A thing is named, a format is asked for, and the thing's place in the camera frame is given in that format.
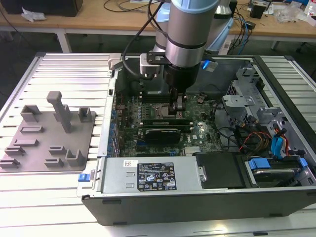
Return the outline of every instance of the blue tab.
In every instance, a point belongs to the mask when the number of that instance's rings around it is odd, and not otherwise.
[[[253,158],[248,161],[250,169],[269,169],[271,168],[268,159],[266,158]]]
[[[281,149],[283,147],[284,140],[281,137],[274,136],[271,143],[271,152],[278,159],[282,159]]]
[[[300,163],[303,167],[307,167],[307,161],[304,158],[300,158]]]
[[[208,60],[206,60],[205,62],[204,62],[204,65],[203,65],[203,70],[205,70],[207,67],[208,67],[208,65],[210,64],[210,61],[208,61]]]
[[[78,182],[90,182],[90,174],[80,174]]]

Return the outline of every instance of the blue drive bracket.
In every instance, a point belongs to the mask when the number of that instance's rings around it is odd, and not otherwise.
[[[250,169],[269,169],[271,168],[268,159],[266,158],[253,158],[248,161]]]

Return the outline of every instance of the wooden table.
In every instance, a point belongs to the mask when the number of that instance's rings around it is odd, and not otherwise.
[[[119,10],[116,1],[107,4],[110,9]],[[99,34],[99,35],[134,35],[147,20],[147,15],[138,12],[110,12],[103,8],[105,0],[83,0],[81,11],[76,17],[47,16],[45,21],[31,23],[20,15],[8,15],[7,19],[17,30],[21,32],[47,32],[56,33],[63,52],[71,52],[67,34]],[[239,0],[238,8],[246,0]],[[140,6],[139,3],[126,3],[126,8]],[[316,42],[316,28],[306,22],[278,23],[274,16],[267,15],[261,19],[249,18],[249,12],[240,9],[239,12],[246,20],[256,23],[251,35],[254,40],[277,40],[277,41],[308,41]],[[14,31],[14,29],[0,15],[0,31]],[[227,41],[238,35],[240,28],[234,24],[230,30]],[[154,36],[155,32],[148,26],[143,35]]]

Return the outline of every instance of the power supply label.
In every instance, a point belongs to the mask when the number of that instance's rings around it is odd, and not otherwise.
[[[137,176],[141,192],[177,190],[173,163],[137,164]]]

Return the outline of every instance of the white paper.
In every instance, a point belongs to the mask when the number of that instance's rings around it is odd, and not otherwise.
[[[44,13],[32,12],[32,11],[25,10],[24,8],[22,8],[22,10],[23,10],[23,13],[21,14],[22,17],[24,17],[28,21],[34,22],[34,20],[39,20],[39,21],[46,20]]]
[[[138,160],[124,160],[123,167],[137,167]]]

